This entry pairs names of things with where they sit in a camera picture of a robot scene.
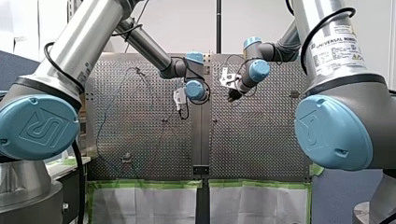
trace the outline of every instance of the black bracket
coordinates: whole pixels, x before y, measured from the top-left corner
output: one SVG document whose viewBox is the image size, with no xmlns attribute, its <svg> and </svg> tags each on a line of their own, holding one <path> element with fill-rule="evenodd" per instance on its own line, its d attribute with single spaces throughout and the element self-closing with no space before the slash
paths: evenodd
<svg viewBox="0 0 396 224">
<path fill-rule="evenodd" d="M 209 166 L 208 165 L 195 165 L 193 167 L 193 173 L 195 175 L 209 175 Z"/>
</svg>

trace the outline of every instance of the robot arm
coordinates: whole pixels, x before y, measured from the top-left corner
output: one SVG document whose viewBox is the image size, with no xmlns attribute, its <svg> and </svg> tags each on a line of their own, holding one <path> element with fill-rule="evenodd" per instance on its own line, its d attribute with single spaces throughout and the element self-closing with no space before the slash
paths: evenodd
<svg viewBox="0 0 396 224">
<path fill-rule="evenodd" d="M 129 16 L 139 1 L 82 3 L 48 58 L 32 75 L 19 77 L 0 102 L 0 156 L 37 161 L 71 146 L 79 130 L 79 95 L 84 92 L 85 82 L 116 28 L 122 31 L 131 27 Z M 187 86 L 193 81 L 201 83 L 202 54 L 190 53 L 185 59 L 174 60 L 141 26 L 130 32 L 128 41 L 162 71 L 162 77 L 184 77 Z M 196 98 L 199 101 L 205 98 L 206 91 L 197 91 L 198 84 L 191 95 L 200 96 Z"/>
<path fill-rule="evenodd" d="M 229 89 L 230 102 L 240 99 L 248 91 L 262 82 L 270 72 L 267 62 L 287 63 L 295 61 L 300 49 L 300 38 L 297 27 L 293 22 L 284 36 L 276 43 L 262 43 L 258 37 L 251 37 L 244 43 L 244 56 L 246 72 L 239 76 L 232 76 L 228 80 L 227 74 L 223 74 L 224 86 Z"/>
<path fill-rule="evenodd" d="M 247 71 L 232 76 L 223 70 L 220 82 L 230 89 L 229 101 L 268 76 L 266 62 L 296 60 L 301 40 L 309 87 L 296 110 L 295 133 L 304 153 L 330 169 L 395 169 L 396 103 L 385 79 L 367 70 L 350 20 L 355 9 L 343 0 L 292 3 L 295 22 L 284 37 L 276 44 L 249 38 Z"/>
<path fill-rule="evenodd" d="M 209 97 L 209 89 L 204 79 L 204 55 L 200 52 L 187 53 L 185 58 L 170 57 L 158 45 L 142 25 L 129 18 L 122 21 L 116 31 L 140 54 L 160 70 L 165 79 L 183 77 L 185 87 L 175 91 L 177 110 L 186 104 L 186 97 L 195 104 L 204 104 Z"/>
</svg>

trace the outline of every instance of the pegboard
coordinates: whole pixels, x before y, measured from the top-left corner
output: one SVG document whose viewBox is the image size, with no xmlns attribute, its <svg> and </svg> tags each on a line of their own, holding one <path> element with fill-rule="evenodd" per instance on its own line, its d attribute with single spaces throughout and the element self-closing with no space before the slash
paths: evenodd
<svg viewBox="0 0 396 224">
<path fill-rule="evenodd" d="M 225 64 L 227 58 L 205 56 L 211 100 L 191 105 L 190 118 L 181 120 L 172 97 L 182 80 L 161 79 L 138 54 L 104 54 L 86 93 L 87 146 L 99 155 L 89 178 L 193 179 L 193 165 L 208 164 L 210 178 L 305 181 L 310 161 L 293 124 L 306 80 L 300 65 L 271 63 L 256 94 L 230 104 L 220 72 L 223 66 L 236 72 L 243 61 L 231 57 Z M 292 98 L 293 91 L 301 95 Z M 121 162 L 127 153 L 131 161 Z"/>
<path fill-rule="evenodd" d="M 105 54 L 88 82 L 89 179 L 192 179 L 191 119 L 173 102 L 181 79 L 161 79 L 136 54 Z"/>
<path fill-rule="evenodd" d="M 294 112 L 303 97 L 305 74 L 297 62 L 270 63 L 271 74 L 254 96 L 230 104 L 219 83 L 222 67 L 229 73 L 241 68 L 244 72 L 243 62 L 229 55 L 212 56 L 211 178 L 304 181 L 310 161 L 294 135 Z M 292 98 L 293 92 L 300 96 Z"/>
</svg>

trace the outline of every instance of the green tape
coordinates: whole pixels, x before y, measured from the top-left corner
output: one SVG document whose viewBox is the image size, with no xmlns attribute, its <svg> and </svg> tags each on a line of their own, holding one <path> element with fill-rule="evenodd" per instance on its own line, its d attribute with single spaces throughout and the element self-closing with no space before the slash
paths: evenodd
<svg viewBox="0 0 396 224">
<path fill-rule="evenodd" d="M 324 168 L 317 165 L 317 164 L 312 164 L 309 166 L 309 175 L 321 175 L 324 171 Z"/>
<path fill-rule="evenodd" d="M 209 180 L 210 188 L 241 188 L 241 187 L 258 187 L 273 189 L 308 189 L 310 184 L 307 183 L 286 183 L 278 181 L 263 180 Z"/>
<path fill-rule="evenodd" d="M 308 205 L 306 207 L 306 224 L 311 224 L 311 216 L 312 216 L 312 184 L 309 184 L 308 189 Z"/>
<path fill-rule="evenodd" d="M 94 185 L 88 185 L 88 224 L 92 224 L 93 221 L 93 194 L 95 193 Z"/>
<path fill-rule="evenodd" d="M 92 181 L 95 189 L 198 189 L 202 181 L 147 181 L 147 180 L 115 180 Z"/>
</svg>

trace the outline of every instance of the black cable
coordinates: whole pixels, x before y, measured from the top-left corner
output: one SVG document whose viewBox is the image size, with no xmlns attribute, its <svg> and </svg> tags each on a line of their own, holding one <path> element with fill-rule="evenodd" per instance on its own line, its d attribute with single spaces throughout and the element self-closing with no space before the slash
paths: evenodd
<svg viewBox="0 0 396 224">
<path fill-rule="evenodd" d="M 306 66 L 305 66 L 305 54 L 306 51 L 308 50 L 309 47 L 309 43 L 311 43 L 312 39 L 314 38 L 315 34 L 322 28 L 323 24 L 325 24 L 326 22 L 328 22 L 330 19 L 332 19 L 333 17 L 344 13 L 344 12 L 350 12 L 349 17 L 353 17 L 356 14 L 356 9 L 353 7 L 344 7 L 341 8 L 337 11 L 335 11 L 334 13 L 326 16 L 325 18 L 323 18 L 318 25 L 315 26 L 315 28 L 309 32 L 308 36 L 306 37 L 304 43 L 303 43 L 303 47 L 301 48 L 301 67 L 303 68 L 305 74 L 306 73 Z"/>
<path fill-rule="evenodd" d="M 125 37 L 125 42 L 127 42 L 127 39 L 128 39 L 128 37 L 129 37 L 129 35 L 131 35 L 131 32 L 132 32 L 133 30 L 139 28 L 139 27 L 142 27 L 142 26 L 143 26 L 143 24 L 138 24 L 138 25 L 136 25 L 136 26 L 134 26 L 134 25 L 132 24 L 132 28 L 131 28 L 131 29 L 128 29 L 128 30 L 126 30 L 126 31 L 124 31 L 124 32 L 122 32 L 122 33 L 114 34 L 114 35 L 112 35 L 112 36 L 119 36 L 119 35 L 126 35 L 126 34 L 128 34 L 128 35 Z"/>
<path fill-rule="evenodd" d="M 136 22 L 136 23 L 139 23 L 139 22 L 140 22 L 140 19 L 142 18 L 143 13 L 145 12 L 148 3 L 149 3 L 149 0 L 148 0 L 148 1 L 145 3 L 145 5 L 143 6 L 143 9 L 142 9 L 142 11 L 140 12 L 139 17 L 137 18 L 137 22 Z M 128 37 L 129 37 L 129 35 L 131 34 L 131 32 L 132 32 L 133 29 L 134 29 L 134 27 L 132 27 L 131 30 L 129 31 L 129 34 L 126 36 L 125 41 L 128 39 Z M 128 51 L 129 46 L 130 46 L 130 44 L 128 43 L 128 45 L 126 46 L 126 49 L 125 49 L 125 52 L 124 52 L 124 53 L 126 53 L 126 52 Z"/>
<path fill-rule="evenodd" d="M 102 155 L 102 153 L 100 152 L 100 150 L 99 150 L 99 137 L 100 137 L 100 134 L 101 134 L 101 132 L 102 132 L 103 126 L 104 126 L 105 123 L 106 123 L 108 110 L 111 108 L 111 106 L 113 106 L 113 103 L 115 102 L 115 100 L 116 100 L 116 98 L 117 98 L 117 96 L 118 96 L 118 94 L 119 94 L 119 92 L 120 92 L 120 89 L 121 89 L 121 87 L 122 87 L 122 84 L 127 80 L 128 72 L 129 72 L 131 69 L 135 69 L 135 68 L 128 68 L 128 69 L 126 70 L 125 75 L 124 75 L 124 78 L 122 79 L 122 81 L 121 81 L 119 87 L 117 88 L 117 90 L 116 90 L 115 93 L 113 94 L 113 99 L 112 99 L 112 100 L 110 101 L 110 103 L 107 105 L 107 108 L 106 108 L 106 111 L 105 111 L 105 114 L 104 114 L 103 121 L 102 121 L 102 123 L 99 125 L 99 129 L 98 129 L 98 132 L 97 132 L 97 134 L 96 134 L 96 139 L 95 139 L 95 146 L 96 146 L 96 152 L 97 152 L 97 154 L 98 154 L 98 158 L 101 159 L 102 161 L 104 161 L 105 163 L 107 163 L 108 165 L 110 165 L 110 166 L 111 166 L 117 173 L 119 173 L 120 175 L 123 175 L 122 169 L 121 169 L 121 168 L 119 169 L 119 168 L 117 167 L 117 165 L 114 164 L 114 163 L 112 163 L 111 161 L 106 160 L 105 157 L 104 157 L 104 156 Z"/>
<path fill-rule="evenodd" d="M 77 80 L 75 80 L 72 76 L 70 76 L 69 74 L 67 74 L 55 61 L 53 61 L 50 57 L 50 52 L 49 52 L 49 47 L 53 46 L 55 44 L 55 42 L 49 42 L 48 44 L 46 44 L 44 46 L 44 55 L 46 56 L 47 60 L 49 61 L 49 63 L 56 69 L 58 70 L 58 72 L 62 73 L 62 75 L 64 75 L 65 77 L 67 77 L 68 79 L 70 79 L 70 81 L 72 81 L 74 84 L 76 84 L 76 86 L 79 87 L 79 94 L 82 94 L 85 91 L 84 86 L 79 83 Z"/>
<path fill-rule="evenodd" d="M 288 7 L 290 14 L 294 16 L 294 10 L 291 7 L 290 0 L 286 0 L 286 6 Z"/>
<path fill-rule="evenodd" d="M 381 221 L 379 224 L 389 224 L 390 222 L 396 220 L 396 213 L 392 214 L 391 216 L 385 218 L 383 221 Z"/>
<path fill-rule="evenodd" d="M 186 68 L 184 70 L 184 76 L 186 76 L 187 71 L 190 71 L 190 72 L 194 73 L 199 79 L 205 81 L 205 78 L 203 76 L 199 75 L 195 71 L 192 71 L 192 69 L 189 67 L 189 63 L 187 62 L 187 59 L 185 57 L 183 57 L 183 58 L 182 57 L 171 57 L 171 59 L 180 59 L 184 63 L 184 66 L 186 66 Z M 175 68 L 175 73 L 176 73 L 176 76 L 179 77 L 176 68 Z M 194 79 L 194 77 L 184 77 L 185 81 L 189 80 L 189 79 Z"/>
<path fill-rule="evenodd" d="M 82 164 L 81 152 L 79 151 L 77 142 L 74 141 L 72 144 L 73 151 L 75 153 L 77 170 L 78 170 L 78 184 L 79 184 L 79 195 L 78 195 L 78 224 L 84 223 L 84 213 L 85 213 L 85 175 L 84 175 L 84 165 Z"/>
<path fill-rule="evenodd" d="M 178 111 L 178 115 L 180 116 L 181 120 L 185 120 L 185 119 L 188 119 L 190 117 L 189 99 L 187 99 L 187 96 L 186 96 L 186 111 L 187 111 L 187 116 L 186 117 L 183 117 L 181 115 L 181 109 Z"/>
<path fill-rule="evenodd" d="M 244 65 L 246 65 L 248 62 L 250 62 L 250 61 L 252 61 L 252 60 L 259 60 L 259 59 L 262 60 L 262 58 L 259 58 L 259 57 L 246 59 L 246 60 L 241 64 L 241 66 L 239 67 L 238 72 L 237 72 L 236 74 L 241 75 L 241 70 L 242 70 L 242 68 L 244 67 Z"/>
</svg>

